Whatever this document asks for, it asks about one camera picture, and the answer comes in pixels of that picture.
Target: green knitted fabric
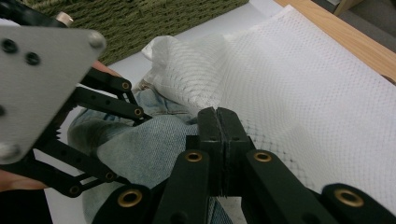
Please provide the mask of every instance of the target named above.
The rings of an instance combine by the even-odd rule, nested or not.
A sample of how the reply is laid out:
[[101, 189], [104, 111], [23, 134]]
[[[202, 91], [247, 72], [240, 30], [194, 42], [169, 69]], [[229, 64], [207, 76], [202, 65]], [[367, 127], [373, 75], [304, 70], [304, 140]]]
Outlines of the green knitted fabric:
[[248, 0], [23, 0], [48, 16], [69, 14], [72, 28], [93, 29], [105, 36], [104, 64], [138, 52], [158, 35], [177, 35], [240, 7]]

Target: silver bolt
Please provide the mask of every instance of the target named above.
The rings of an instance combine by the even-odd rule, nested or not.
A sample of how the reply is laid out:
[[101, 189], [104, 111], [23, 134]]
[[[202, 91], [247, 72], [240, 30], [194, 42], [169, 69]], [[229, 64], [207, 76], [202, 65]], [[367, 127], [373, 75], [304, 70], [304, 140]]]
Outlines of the silver bolt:
[[67, 15], [64, 12], [60, 12], [57, 16], [56, 16], [56, 20], [63, 23], [64, 25], [66, 25], [67, 27], [70, 27], [70, 25], [73, 23], [73, 19], [71, 16]]
[[90, 33], [88, 38], [90, 45], [95, 49], [101, 48], [105, 44], [105, 38], [97, 32]]
[[0, 143], [0, 161], [7, 162], [15, 160], [21, 154], [21, 149], [16, 144]]

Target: white mesh fabric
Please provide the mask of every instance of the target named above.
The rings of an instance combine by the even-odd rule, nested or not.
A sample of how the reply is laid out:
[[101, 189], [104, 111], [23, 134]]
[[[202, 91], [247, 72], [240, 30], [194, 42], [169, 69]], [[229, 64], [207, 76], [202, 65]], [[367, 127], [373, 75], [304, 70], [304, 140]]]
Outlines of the white mesh fabric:
[[145, 77], [194, 109], [235, 111], [309, 188], [345, 183], [396, 213], [396, 88], [292, 7], [234, 35], [158, 37]]

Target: gray metal plate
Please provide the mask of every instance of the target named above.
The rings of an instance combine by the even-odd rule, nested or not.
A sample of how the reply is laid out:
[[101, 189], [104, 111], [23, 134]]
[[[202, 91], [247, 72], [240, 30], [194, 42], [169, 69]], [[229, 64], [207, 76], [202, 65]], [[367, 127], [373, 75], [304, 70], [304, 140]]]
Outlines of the gray metal plate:
[[[92, 30], [0, 26], [0, 43], [13, 40], [16, 53], [0, 50], [0, 164], [20, 160], [32, 147], [106, 47]], [[34, 52], [40, 64], [25, 55]]]

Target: blue denim jeans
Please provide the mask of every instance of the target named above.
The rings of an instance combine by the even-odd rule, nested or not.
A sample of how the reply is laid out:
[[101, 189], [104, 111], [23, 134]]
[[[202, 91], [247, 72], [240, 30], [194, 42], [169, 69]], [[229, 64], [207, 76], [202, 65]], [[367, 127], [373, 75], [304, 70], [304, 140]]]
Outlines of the blue denim jeans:
[[[177, 155], [185, 150], [186, 135], [198, 133], [196, 118], [152, 89], [139, 91], [135, 98], [153, 119], [133, 127], [132, 120], [84, 109], [69, 128], [68, 142], [131, 183], [153, 188], [171, 174]], [[120, 186], [102, 184], [83, 193], [88, 223]], [[215, 199], [209, 201], [208, 223], [232, 223]]]

